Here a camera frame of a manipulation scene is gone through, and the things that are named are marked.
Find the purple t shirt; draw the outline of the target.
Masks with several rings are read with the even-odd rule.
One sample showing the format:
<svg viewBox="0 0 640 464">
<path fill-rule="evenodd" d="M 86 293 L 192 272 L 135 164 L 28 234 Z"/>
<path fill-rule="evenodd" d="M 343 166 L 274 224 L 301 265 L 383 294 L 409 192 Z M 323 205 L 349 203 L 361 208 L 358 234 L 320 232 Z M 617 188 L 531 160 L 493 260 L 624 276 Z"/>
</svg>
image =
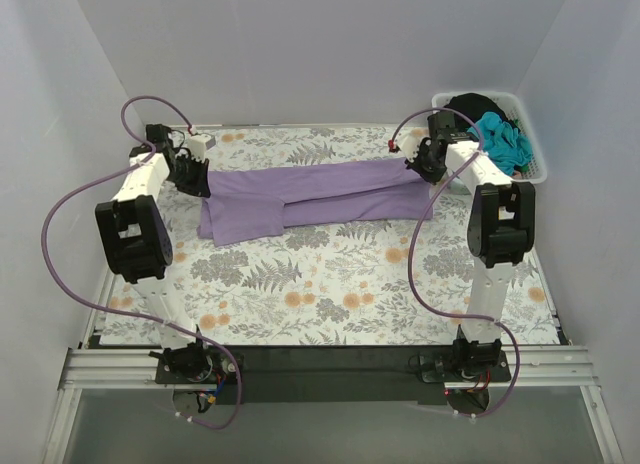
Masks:
<svg viewBox="0 0 640 464">
<path fill-rule="evenodd" d="M 198 236 L 217 246 L 296 226 L 417 219 L 431 190 L 402 159 L 215 171 L 208 183 Z"/>
</svg>

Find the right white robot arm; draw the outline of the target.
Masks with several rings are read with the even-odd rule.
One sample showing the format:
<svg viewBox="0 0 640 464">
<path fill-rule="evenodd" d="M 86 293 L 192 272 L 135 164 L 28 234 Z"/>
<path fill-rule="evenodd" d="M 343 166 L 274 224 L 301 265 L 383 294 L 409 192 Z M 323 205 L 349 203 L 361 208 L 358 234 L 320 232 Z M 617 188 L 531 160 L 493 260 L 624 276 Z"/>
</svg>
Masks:
<svg viewBox="0 0 640 464">
<path fill-rule="evenodd" d="M 467 244 L 474 274 L 470 304 L 460 315 L 453 343 L 441 351 L 417 358 L 420 378 L 426 382 L 507 380 L 502 353 L 506 333 L 502 313 L 508 284 L 535 237 L 535 189 L 502 172 L 484 150 L 484 138 L 473 121 L 458 129 L 459 111 L 436 107 L 426 110 L 429 135 L 406 137 L 397 148 L 409 169 L 425 181 L 449 185 L 460 180 L 472 196 Z"/>
</svg>

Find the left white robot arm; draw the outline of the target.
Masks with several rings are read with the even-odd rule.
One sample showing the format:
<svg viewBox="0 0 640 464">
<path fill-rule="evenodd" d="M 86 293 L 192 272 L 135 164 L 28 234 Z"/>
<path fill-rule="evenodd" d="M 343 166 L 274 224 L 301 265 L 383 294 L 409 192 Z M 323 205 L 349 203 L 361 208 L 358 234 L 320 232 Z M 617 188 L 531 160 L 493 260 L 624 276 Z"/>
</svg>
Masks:
<svg viewBox="0 0 640 464">
<path fill-rule="evenodd" d="M 202 340 L 184 332 L 195 333 L 198 326 L 179 302 L 168 277 L 173 247 L 156 199 L 166 182 L 190 196 L 210 196 L 205 157 L 210 139 L 192 135 L 176 144 L 173 130 L 163 124 L 148 124 L 145 134 L 156 146 L 156 154 L 144 164 L 149 146 L 141 144 L 131 150 L 130 163 L 139 167 L 128 174 L 112 200 L 96 205 L 95 217 L 110 270 L 132 285 L 149 315 L 159 320 L 162 350 L 151 356 L 165 371 L 200 384 L 211 376 L 213 361 Z"/>
</svg>

